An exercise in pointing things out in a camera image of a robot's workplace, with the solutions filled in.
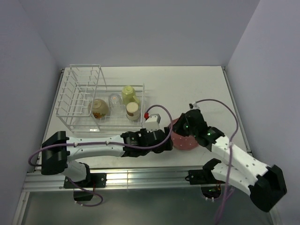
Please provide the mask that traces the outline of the pink dotted plate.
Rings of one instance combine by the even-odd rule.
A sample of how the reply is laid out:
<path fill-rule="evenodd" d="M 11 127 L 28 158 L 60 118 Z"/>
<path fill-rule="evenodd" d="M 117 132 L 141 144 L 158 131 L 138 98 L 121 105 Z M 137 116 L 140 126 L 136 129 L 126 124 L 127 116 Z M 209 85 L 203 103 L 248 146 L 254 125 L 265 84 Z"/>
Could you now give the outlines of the pink dotted plate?
<path fill-rule="evenodd" d="M 178 150 L 192 150 L 199 146 L 198 142 L 192 136 L 180 136 L 171 132 L 173 147 Z"/>

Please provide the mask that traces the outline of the small steel cup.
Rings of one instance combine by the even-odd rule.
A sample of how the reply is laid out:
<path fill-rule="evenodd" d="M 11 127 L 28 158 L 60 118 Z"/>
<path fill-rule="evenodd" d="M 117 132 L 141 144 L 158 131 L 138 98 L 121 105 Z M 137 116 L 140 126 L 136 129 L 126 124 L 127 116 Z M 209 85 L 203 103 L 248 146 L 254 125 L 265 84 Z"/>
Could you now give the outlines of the small steel cup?
<path fill-rule="evenodd" d="M 140 117 L 139 105 L 136 102 L 130 102 L 126 105 L 127 118 L 129 120 L 138 120 Z"/>

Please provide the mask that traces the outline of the clear drinking glass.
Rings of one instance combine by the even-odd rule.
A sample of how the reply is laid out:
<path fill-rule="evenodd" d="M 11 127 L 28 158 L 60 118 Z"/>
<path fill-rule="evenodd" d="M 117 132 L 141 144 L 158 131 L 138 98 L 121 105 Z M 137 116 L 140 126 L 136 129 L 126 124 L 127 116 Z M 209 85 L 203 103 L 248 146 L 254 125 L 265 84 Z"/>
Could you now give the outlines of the clear drinking glass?
<path fill-rule="evenodd" d="M 111 113 L 118 114 L 121 113 L 122 110 L 122 100 L 119 94 L 112 93 L 109 98 L 109 107 Z"/>

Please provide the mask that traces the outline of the yellow-green mug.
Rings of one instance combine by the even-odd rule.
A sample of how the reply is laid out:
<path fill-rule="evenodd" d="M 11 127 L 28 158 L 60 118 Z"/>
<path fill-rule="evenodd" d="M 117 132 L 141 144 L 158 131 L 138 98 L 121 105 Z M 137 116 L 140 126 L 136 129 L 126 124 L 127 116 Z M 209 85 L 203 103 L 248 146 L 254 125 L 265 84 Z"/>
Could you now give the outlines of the yellow-green mug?
<path fill-rule="evenodd" d="M 131 102 L 135 102 L 138 105 L 140 104 L 140 100 L 136 95 L 135 89 L 130 85 L 124 86 L 122 88 L 121 95 L 122 95 L 123 104 L 125 106 L 128 105 Z"/>

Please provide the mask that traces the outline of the beige bowl with flower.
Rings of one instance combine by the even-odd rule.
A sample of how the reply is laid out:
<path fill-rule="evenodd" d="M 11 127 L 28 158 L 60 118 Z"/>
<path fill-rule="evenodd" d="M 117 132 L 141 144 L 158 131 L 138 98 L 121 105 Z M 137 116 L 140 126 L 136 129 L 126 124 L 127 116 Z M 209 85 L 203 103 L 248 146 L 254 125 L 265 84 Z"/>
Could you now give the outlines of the beige bowl with flower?
<path fill-rule="evenodd" d="M 109 113 L 109 106 L 102 99 L 94 99 L 88 105 L 88 112 L 92 113 L 95 119 L 101 119 Z"/>

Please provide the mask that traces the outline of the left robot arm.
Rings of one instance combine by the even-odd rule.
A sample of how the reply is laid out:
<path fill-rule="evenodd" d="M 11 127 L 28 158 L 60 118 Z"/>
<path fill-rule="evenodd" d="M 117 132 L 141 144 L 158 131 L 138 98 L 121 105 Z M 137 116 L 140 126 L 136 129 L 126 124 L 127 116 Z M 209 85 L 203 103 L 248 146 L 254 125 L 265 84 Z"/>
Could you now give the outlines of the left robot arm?
<path fill-rule="evenodd" d="M 63 174 L 80 187 L 91 183 L 87 164 L 78 162 L 81 158 L 113 156 L 137 158 L 150 152 L 159 154 L 171 151 L 173 142 L 170 129 L 127 131 L 107 138 L 68 137 L 65 131 L 58 131 L 42 144 L 43 175 Z"/>

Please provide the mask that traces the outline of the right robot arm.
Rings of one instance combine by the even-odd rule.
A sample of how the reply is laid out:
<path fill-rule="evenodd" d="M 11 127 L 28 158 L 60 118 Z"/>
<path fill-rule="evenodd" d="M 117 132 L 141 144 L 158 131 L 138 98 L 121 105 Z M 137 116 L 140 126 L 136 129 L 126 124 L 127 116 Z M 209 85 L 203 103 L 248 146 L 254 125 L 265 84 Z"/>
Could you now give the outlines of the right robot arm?
<path fill-rule="evenodd" d="M 190 170 L 191 185 L 216 184 L 219 181 L 246 193 L 261 211 L 269 212 L 287 193 L 284 174 L 277 165 L 269 166 L 236 146 L 215 127 L 204 121 L 201 111 L 182 113 L 172 128 L 180 136 L 192 136 L 202 147 L 217 154 L 201 170 Z"/>

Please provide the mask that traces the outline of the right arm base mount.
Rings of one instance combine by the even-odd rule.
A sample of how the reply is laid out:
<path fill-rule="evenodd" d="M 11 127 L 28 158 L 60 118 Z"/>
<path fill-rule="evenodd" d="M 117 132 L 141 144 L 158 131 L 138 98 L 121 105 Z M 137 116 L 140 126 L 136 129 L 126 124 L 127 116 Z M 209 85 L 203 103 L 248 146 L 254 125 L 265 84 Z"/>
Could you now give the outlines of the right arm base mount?
<path fill-rule="evenodd" d="M 200 185 L 202 194 L 207 198 L 220 197 L 221 185 L 225 183 L 215 179 L 211 171 L 205 169 L 189 170 L 185 181 L 189 182 L 190 185 Z"/>

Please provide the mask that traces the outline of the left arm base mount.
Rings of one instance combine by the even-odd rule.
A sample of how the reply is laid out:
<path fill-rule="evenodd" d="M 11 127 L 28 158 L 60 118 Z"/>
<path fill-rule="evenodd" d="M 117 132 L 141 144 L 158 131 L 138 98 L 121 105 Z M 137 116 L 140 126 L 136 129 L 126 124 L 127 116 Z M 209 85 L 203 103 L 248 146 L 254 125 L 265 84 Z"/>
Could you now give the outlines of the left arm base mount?
<path fill-rule="evenodd" d="M 92 191 L 95 191 L 96 188 L 105 188 L 106 186 L 106 173 L 91 173 L 90 178 L 87 180 L 83 180 L 80 182 L 74 182 L 80 188 L 91 188 Z M 65 178 L 63 188 L 64 189 L 74 189 L 78 187 L 73 184 L 67 177 Z M 93 198 L 93 194 L 87 193 L 80 189 L 80 191 L 73 191 L 73 198 L 75 201 L 79 202 L 88 202 L 91 201 Z"/>

